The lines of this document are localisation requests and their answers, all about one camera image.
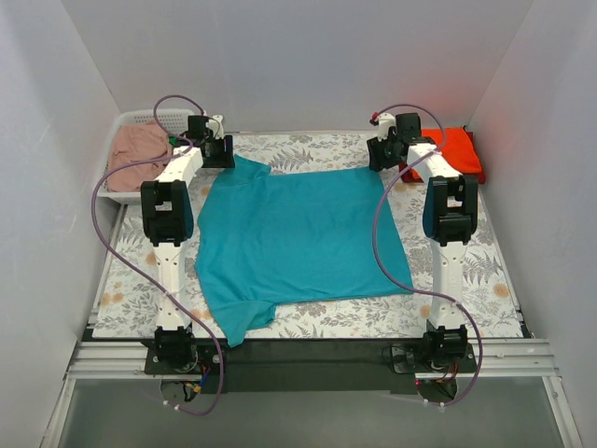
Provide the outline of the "teal t-shirt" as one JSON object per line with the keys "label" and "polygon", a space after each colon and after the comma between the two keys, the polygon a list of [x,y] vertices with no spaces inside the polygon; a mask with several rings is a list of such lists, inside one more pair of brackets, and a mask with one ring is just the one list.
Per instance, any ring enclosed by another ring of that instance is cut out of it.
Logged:
{"label": "teal t-shirt", "polygon": [[229,345],[281,304],[407,292],[410,266],[380,177],[366,167],[275,175],[237,158],[198,217],[203,297]]}

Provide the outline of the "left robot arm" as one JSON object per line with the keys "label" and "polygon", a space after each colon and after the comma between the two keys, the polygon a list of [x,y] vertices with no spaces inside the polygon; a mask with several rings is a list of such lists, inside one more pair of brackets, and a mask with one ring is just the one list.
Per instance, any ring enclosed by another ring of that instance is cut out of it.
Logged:
{"label": "left robot arm", "polygon": [[185,252],[194,229],[188,187],[201,168],[234,166],[232,137],[225,135],[223,122],[221,115],[188,116],[182,146],[156,179],[141,186],[144,233],[153,247],[158,282],[166,289],[158,299],[155,353],[180,373],[192,371],[199,360],[191,318],[182,311]]}

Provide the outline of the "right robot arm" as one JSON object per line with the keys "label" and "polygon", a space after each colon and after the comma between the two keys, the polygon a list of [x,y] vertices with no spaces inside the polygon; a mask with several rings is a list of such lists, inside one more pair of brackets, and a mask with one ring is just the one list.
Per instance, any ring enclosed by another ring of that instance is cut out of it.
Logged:
{"label": "right robot arm", "polygon": [[401,175],[412,169],[426,184],[422,224],[432,250],[433,289],[427,293],[432,304],[423,337],[390,348],[393,369],[455,372],[461,362],[474,359],[468,315],[459,301],[465,252],[478,226],[478,181],[451,167],[435,141],[423,136],[417,113],[376,112],[370,123],[378,130],[367,140],[369,169],[378,173],[403,163]]}

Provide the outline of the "folded dark red t-shirt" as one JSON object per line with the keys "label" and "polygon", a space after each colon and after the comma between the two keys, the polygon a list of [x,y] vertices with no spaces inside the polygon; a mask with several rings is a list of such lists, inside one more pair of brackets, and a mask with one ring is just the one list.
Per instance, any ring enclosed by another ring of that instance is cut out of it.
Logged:
{"label": "folded dark red t-shirt", "polygon": [[[474,145],[474,134],[463,128],[448,128],[445,130],[447,143],[442,148],[442,155],[447,163],[464,175],[474,175],[482,185],[486,182],[486,175],[479,160]],[[440,129],[423,129],[422,135],[430,137],[435,143],[442,142]],[[402,176],[404,183],[422,183],[422,179],[414,170]]]}

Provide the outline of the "white plastic laundry basket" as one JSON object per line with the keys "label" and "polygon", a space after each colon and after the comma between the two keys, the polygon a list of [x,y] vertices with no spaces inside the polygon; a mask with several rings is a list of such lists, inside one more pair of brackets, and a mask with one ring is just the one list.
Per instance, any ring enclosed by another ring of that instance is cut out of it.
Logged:
{"label": "white plastic laundry basket", "polygon": [[[185,108],[160,108],[158,110],[158,119],[161,124],[164,125],[169,132],[176,135],[180,135],[187,130],[187,117],[191,115],[195,115],[195,112]],[[153,119],[153,110],[146,109],[125,112],[114,121],[105,146],[104,171],[99,174],[99,177],[102,177],[109,171],[108,161],[112,150],[112,143],[119,129],[125,125],[144,124]],[[113,192],[108,188],[106,181],[99,187],[98,197],[110,199],[123,205],[138,205],[141,202],[140,193],[138,191]]]}

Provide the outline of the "folded orange t-shirt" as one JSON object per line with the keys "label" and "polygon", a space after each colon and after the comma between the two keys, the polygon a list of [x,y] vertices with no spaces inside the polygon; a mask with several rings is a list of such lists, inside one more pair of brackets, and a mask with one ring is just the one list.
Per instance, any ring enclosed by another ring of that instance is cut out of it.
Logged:
{"label": "folded orange t-shirt", "polygon": [[438,146],[444,141],[441,149],[443,158],[455,170],[465,175],[480,175],[482,166],[473,142],[462,128],[423,129],[423,136],[431,138]]}

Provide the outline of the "pink crumpled garment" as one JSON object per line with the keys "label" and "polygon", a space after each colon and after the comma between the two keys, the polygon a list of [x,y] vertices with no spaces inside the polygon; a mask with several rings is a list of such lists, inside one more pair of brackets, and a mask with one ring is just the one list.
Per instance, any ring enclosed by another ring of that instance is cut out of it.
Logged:
{"label": "pink crumpled garment", "polygon": [[[122,126],[112,141],[108,170],[123,165],[170,157],[173,148],[169,135],[155,120]],[[159,176],[166,162],[144,163],[126,168],[107,178],[107,188],[113,192],[138,191],[141,184]]]}

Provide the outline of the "floral patterned table mat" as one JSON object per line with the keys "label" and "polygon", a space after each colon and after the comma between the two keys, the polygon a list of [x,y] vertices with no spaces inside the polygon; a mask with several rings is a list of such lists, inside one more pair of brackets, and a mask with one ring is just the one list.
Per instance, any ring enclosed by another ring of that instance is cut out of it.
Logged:
{"label": "floral patterned table mat", "polygon": [[[245,134],[233,138],[236,154],[270,166],[275,174],[331,171],[365,166],[367,136],[340,134]],[[388,197],[405,248],[413,283],[432,286],[432,252],[424,237],[423,185],[396,183]],[[138,205],[125,206],[113,236],[114,248],[131,263],[156,275]],[[490,220],[479,210],[478,228],[467,246],[462,303],[484,338],[522,335],[519,305],[510,289]],[[110,262],[99,294],[94,338],[144,339],[154,334],[159,291],[117,259]],[[431,300],[398,295],[360,300],[281,305],[272,323],[248,332],[251,339],[399,338],[422,335]]]}

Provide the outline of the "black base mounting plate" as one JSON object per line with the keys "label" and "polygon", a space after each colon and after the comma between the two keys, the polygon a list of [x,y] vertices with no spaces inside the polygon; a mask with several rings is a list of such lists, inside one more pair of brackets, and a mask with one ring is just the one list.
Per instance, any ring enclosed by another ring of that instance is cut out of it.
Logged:
{"label": "black base mounting plate", "polygon": [[192,370],[179,372],[158,360],[147,343],[144,373],[163,379],[183,380],[208,370],[204,390],[215,393],[224,377],[225,393],[242,392],[344,392],[388,391],[413,395],[415,377],[435,376],[438,358],[423,351],[419,339],[256,339],[238,347],[222,347],[224,370],[214,345],[194,343],[198,358]]}

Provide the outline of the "aluminium frame rail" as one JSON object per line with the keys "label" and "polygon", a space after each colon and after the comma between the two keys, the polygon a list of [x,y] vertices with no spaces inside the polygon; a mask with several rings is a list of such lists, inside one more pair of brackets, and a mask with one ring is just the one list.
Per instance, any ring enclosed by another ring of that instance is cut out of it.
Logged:
{"label": "aluminium frame rail", "polygon": [[[82,342],[66,375],[76,379],[131,379],[144,374],[148,349],[139,342]],[[549,343],[540,339],[490,339],[483,344],[481,377],[557,377]]]}

